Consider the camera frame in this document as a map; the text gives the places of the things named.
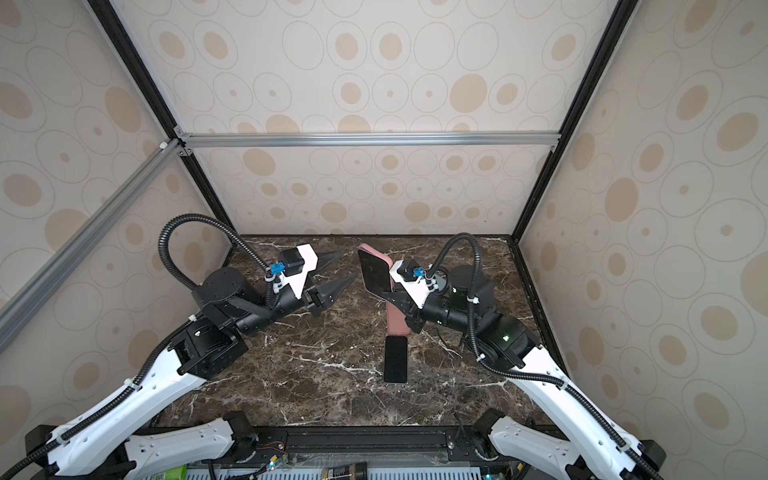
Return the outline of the pink phone case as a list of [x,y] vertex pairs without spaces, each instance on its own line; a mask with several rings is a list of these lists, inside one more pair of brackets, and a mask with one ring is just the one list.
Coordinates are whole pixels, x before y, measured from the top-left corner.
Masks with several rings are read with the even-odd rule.
[[389,336],[408,336],[411,333],[405,314],[392,303],[386,303],[387,333]]

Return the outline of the phone with black screen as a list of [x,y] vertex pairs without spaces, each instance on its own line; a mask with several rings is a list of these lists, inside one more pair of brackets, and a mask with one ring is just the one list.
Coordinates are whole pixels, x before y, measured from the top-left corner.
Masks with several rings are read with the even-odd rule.
[[384,349],[383,379],[386,383],[406,383],[408,375],[408,338],[387,336]]

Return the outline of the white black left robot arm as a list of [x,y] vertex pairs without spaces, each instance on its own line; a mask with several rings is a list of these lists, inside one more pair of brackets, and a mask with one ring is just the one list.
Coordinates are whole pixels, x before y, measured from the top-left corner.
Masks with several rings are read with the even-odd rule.
[[298,310],[318,316],[329,309],[355,277],[317,286],[312,276],[338,257],[316,254],[308,244],[285,250],[267,269],[270,283],[264,293],[232,267],[194,284],[198,312],[162,340],[122,388],[65,424],[30,431],[26,457],[4,478],[31,464],[41,466],[41,479],[139,479],[190,462],[249,459],[254,430],[242,413],[163,434],[138,431],[235,363],[248,350],[246,337]]

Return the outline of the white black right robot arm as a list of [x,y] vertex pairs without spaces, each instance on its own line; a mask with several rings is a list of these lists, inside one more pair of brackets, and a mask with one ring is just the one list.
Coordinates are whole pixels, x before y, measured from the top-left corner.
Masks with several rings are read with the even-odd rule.
[[367,290],[388,301],[412,332],[433,322],[464,334],[479,365],[510,380],[554,422],[561,438],[493,411],[481,433],[493,453],[555,479],[657,479],[666,454],[610,420],[569,379],[537,337],[495,305],[494,284],[473,265],[435,272],[415,260],[376,260],[362,269]]

